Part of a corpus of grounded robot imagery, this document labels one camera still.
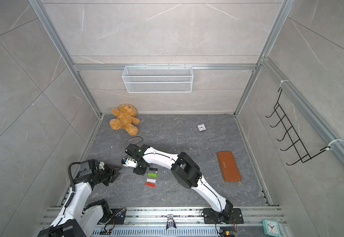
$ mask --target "black mounting plate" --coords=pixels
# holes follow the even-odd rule
[[[211,208],[204,208],[203,209],[203,220],[205,224],[215,224],[218,219],[218,212],[213,211]],[[231,212],[232,216],[230,216],[229,221],[226,222],[226,224],[232,224],[233,218],[235,220],[236,224],[243,224],[243,215],[242,211],[239,208],[233,208]]]
[[[121,208],[110,208],[110,210],[113,212],[112,215],[114,215],[117,211],[119,211]],[[117,216],[115,218],[115,224],[116,225],[123,225],[125,223],[125,216],[126,216],[126,212],[127,210],[125,210],[124,212],[122,212],[119,216]],[[114,218],[111,219],[109,222],[108,222],[108,225],[112,225],[114,222]]]

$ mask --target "teddy bear leg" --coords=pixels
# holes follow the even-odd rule
[[[138,118],[132,118],[132,123],[133,124],[138,124],[138,123],[140,123],[141,122],[141,120],[140,119],[138,119]]]
[[[110,120],[110,127],[114,130],[118,130],[122,127],[122,123],[119,119]]]
[[[124,129],[128,132],[128,134],[135,136],[138,134],[138,128],[132,124],[125,124]]]

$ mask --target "brown wallet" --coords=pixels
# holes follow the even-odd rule
[[[217,153],[217,157],[226,182],[242,180],[231,151],[220,151]]]

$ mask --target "clock face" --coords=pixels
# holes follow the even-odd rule
[[[202,132],[202,131],[205,131],[205,130],[206,130],[206,127],[205,127],[205,125],[204,125],[204,124],[199,124],[199,125],[197,125],[197,127],[198,127],[198,130],[199,130],[200,132]]]
[[[278,226],[275,222],[267,221],[267,230],[271,234],[279,234]]]

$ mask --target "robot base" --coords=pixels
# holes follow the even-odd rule
[[[236,224],[243,224],[243,215],[241,212],[241,209],[239,208],[233,208],[231,212],[231,216],[227,220],[223,220],[221,217],[218,219],[219,212],[213,211],[211,208],[204,208],[203,209],[203,216],[204,216],[204,223],[205,224],[220,224],[221,222],[226,224],[232,224],[233,218],[235,220]]]

